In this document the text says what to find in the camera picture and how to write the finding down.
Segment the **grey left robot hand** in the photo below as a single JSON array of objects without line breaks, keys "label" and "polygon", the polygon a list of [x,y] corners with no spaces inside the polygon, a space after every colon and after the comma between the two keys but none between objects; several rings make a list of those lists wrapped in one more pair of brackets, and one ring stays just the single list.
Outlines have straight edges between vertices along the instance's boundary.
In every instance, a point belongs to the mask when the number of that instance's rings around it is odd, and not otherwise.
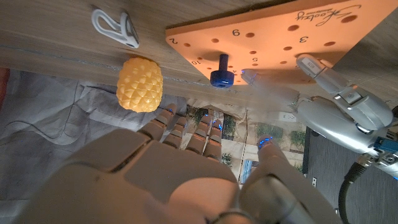
[{"label": "grey left robot hand", "polygon": [[396,178],[397,146],[385,146],[386,142],[397,144],[397,134],[390,130],[397,117],[390,107],[310,54],[300,54],[296,64],[330,97],[307,96],[278,86],[258,70],[244,69],[241,76],[257,91],[289,107],[312,130],[353,152],[369,155],[375,167]]}]

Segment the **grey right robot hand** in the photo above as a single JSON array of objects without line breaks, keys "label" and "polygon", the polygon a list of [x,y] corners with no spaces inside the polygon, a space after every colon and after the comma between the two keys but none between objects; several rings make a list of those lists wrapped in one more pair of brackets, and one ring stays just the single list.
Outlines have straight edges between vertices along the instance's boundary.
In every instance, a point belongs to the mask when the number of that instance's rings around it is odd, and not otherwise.
[{"label": "grey right robot hand", "polygon": [[16,223],[339,223],[334,208],[270,136],[243,185],[221,162],[220,121],[202,117],[185,149],[186,119],[168,105],[138,131],[117,129],[72,154]]}]

